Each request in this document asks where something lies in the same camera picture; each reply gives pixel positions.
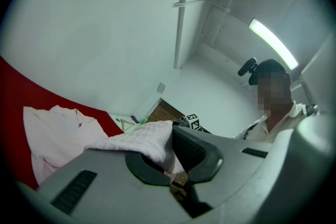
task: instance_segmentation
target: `red surface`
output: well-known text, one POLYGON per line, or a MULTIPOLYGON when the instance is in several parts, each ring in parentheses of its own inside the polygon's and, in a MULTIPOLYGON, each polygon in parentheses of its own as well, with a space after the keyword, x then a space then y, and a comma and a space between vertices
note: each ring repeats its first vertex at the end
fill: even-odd
POLYGON ((106 111, 89 108, 60 97, 33 83, 0 56, 0 136, 2 153, 12 177, 33 189, 38 187, 23 125, 23 107, 49 110, 59 105, 78 109, 98 120, 108 136, 121 134, 106 111))

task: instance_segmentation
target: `fluorescent light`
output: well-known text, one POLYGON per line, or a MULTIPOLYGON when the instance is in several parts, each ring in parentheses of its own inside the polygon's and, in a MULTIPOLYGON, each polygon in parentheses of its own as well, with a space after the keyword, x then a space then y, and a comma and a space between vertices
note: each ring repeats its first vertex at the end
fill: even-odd
POLYGON ((278 55, 280 55, 290 70, 293 70, 298 66, 298 62, 296 62, 294 56, 289 52, 286 46, 265 25, 253 19, 249 28, 266 41, 278 53, 278 55))

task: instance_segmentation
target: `purple object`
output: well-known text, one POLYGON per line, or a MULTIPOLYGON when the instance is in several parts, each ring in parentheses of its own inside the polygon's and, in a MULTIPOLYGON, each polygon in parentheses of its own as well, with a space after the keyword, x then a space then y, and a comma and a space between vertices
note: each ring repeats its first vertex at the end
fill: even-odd
POLYGON ((140 123, 135 116, 131 116, 132 120, 135 122, 135 123, 140 123))

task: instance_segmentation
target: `white shirt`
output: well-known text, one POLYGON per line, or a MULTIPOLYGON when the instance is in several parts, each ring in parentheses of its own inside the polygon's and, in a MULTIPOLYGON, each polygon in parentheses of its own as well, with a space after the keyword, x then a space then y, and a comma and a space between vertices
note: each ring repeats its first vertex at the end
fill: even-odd
MULTIPOLYGON (((257 125, 254 126, 252 130, 249 131, 248 135, 246 136, 246 139, 273 143, 279 132, 287 129, 294 129, 296 125, 298 125, 299 122, 305 118, 302 106, 303 106, 302 104, 296 104, 296 102, 294 101, 291 110, 282 118, 281 121, 279 121, 273 127, 273 129, 270 132, 268 132, 266 125, 268 115, 265 114, 259 120, 254 122, 257 123, 257 125)), ((248 128, 246 128, 233 138, 244 139, 244 135, 246 134, 248 128)))

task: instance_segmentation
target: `shirt sleeve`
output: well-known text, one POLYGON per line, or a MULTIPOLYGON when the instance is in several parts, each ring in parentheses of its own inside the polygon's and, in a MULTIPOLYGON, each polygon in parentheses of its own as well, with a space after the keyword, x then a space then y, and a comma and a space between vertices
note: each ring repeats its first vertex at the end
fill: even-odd
POLYGON ((232 137, 233 139, 244 139, 244 135, 246 134, 248 128, 246 128, 245 130, 241 131, 238 135, 232 137))

